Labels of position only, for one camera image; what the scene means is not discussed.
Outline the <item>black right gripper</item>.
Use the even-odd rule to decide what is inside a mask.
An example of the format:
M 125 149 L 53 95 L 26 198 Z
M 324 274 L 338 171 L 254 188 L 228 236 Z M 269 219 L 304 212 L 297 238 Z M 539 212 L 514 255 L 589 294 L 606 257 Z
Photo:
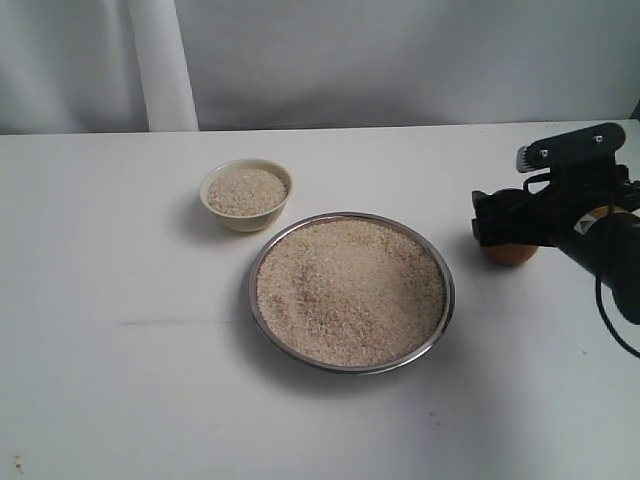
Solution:
M 610 216 L 632 214 L 639 208 L 639 182 L 618 165 L 610 172 L 538 174 L 521 189 L 475 190 L 471 199 L 473 236 L 481 246 L 557 247 Z

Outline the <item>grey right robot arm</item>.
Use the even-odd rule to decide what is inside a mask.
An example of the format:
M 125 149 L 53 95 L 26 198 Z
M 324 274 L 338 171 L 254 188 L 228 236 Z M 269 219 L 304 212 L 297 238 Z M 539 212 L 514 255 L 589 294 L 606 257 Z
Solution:
M 475 190 L 471 198 L 481 246 L 557 248 L 609 287 L 627 321 L 639 323 L 639 183 L 626 166 L 590 173 L 581 184 L 550 177 L 537 193 Z

